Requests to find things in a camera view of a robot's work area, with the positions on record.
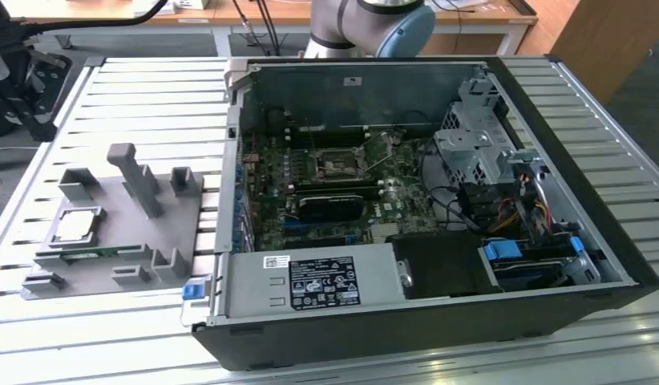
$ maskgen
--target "power supply label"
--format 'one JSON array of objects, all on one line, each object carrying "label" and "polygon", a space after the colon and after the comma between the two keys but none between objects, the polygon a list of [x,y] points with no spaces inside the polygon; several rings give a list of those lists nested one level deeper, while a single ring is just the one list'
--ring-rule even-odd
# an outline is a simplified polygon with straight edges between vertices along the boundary
[{"label": "power supply label", "polygon": [[290,297],[295,310],[361,305],[354,257],[290,261]]}]

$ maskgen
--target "sticker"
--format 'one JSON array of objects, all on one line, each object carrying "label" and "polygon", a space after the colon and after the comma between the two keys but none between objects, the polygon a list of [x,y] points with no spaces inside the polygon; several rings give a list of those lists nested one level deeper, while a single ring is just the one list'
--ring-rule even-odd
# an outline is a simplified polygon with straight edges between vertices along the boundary
[{"label": "sticker", "polygon": [[361,305],[354,257],[290,261],[291,307],[295,310]]},{"label": "sticker", "polygon": [[269,255],[263,258],[263,269],[277,269],[279,267],[290,267],[289,255]]},{"label": "sticker", "polygon": [[363,78],[343,78],[345,87],[358,87],[363,85]]},{"label": "sticker", "polygon": [[209,19],[207,18],[179,18],[178,22],[194,22],[198,24],[206,24],[206,23],[209,23]]}]

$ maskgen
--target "slotted aluminum surface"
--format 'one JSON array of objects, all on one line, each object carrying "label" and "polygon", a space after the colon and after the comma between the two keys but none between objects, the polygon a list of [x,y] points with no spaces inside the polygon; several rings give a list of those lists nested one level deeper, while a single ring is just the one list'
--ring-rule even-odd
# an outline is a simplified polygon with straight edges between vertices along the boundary
[{"label": "slotted aluminum surface", "polygon": [[[659,274],[659,170],[560,64],[505,61]],[[179,290],[23,301],[21,282],[62,199],[58,179],[70,167],[117,175],[105,160],[113,142],[138,144],[154,173],[174,166],[206,173],[195,274],[209,273],[223,68],[221,59],[151,58],[85,69],[58,118],[62,134],[41,149],[0,219],[0,383],[659,383],[659,291],[546,338],[251,373],[225,370],[189,334]]]}]

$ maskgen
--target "table leg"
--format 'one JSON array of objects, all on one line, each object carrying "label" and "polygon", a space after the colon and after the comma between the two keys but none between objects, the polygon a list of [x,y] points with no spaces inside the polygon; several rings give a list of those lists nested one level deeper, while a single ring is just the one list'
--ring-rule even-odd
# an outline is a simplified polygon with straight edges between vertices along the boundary
[{"label": "table leg", "polygon": [[499,50],[497,51],[498,55],[514,55],[518,52],[529,27],[527,24],[511,26],[511,30],[506,33],[501,42]]},{"label": "table leg", "polygon": [[214,26],[211,28],[211,34],[214,35],[215,50],[219,53],[219,57],[231,57],[233,49],[230,47],[230,35],[231,29],[229,26]]},{"label": "table leg", "polygon": [[70,50],[71,48],[74,48],[70,34],[57,34],[54,37],[57,38],[57,41],[59,42],[59,46],[62,46],[63,50]]}]

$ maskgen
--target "blue latch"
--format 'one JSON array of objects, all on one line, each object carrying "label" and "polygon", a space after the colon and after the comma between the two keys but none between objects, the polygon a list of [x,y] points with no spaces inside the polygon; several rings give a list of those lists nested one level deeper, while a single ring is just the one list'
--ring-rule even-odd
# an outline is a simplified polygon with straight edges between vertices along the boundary
[{"label": "blue latch", "polygon": [[206,285],[203,282],[187,283],[182,288],[182,299],[190,301],[193,299],[203,299],[206,297]]},{"label": "blue latch", "polygon": [[576,248],[576,251],[578,254],[582,254],[586,250],[585,244],[582,242],[582,239],[580,237],[572,237],[570,238],[570,243],[573,244],[573,247]]},{"label": "blue latch", "polygon": [[495,259],[522,258],[522,251],[518,246],[518,242],[511,240],[491,241],[483,247],[483,251],[487,254],[490,261]]}]

